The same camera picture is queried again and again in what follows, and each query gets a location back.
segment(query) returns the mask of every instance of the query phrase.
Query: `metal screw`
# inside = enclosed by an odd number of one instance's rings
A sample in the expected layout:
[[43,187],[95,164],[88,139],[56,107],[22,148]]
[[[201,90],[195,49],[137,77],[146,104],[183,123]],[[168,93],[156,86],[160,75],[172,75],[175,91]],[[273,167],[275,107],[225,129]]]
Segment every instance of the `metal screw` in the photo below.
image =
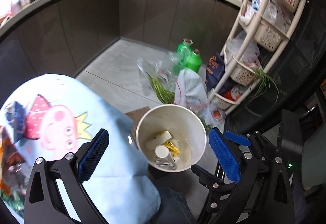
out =
[[282,163],[282,159],[281,159],[280,157],[276,157],[276,158],[275,158],[275,161],[276,161],[277,163]]
[[73,157],[74,157],[74,153],[71,153],[71,152],[67,153],[65,156],[66,160],[71,160]]
[[40,163],[42,163],[42,161],[43,161],[43,158],[37,158],[36,159],[36,164],[40,164]]
[[244,155],[245,155],[244,157],[246,159],[248,159],[248,160],[252,159],[252,154],[250,152],[246,152]]

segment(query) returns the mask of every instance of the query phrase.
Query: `gray tile floor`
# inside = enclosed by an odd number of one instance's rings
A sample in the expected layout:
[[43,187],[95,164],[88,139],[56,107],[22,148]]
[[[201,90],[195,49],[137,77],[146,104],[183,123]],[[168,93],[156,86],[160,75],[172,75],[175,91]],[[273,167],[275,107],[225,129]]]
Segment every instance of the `gray tile floor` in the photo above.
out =
[[[151,61],[167,56],[165,50],[119,40],[97,57],[76,79],[123,113],[145,106],[154,108],[162,103],[153,91],[143,89],[137,59],[143,57]],[[204,67],[200,69],[199,75],[205,80]],[[215,171],[217,159],[208,143],[198,164],[211,173]],[[182,192],[194,217],[199,216],[208,190],[199,184],[198,177],[191,170],[168,173],[154,183],[158,187],[170,187]]]

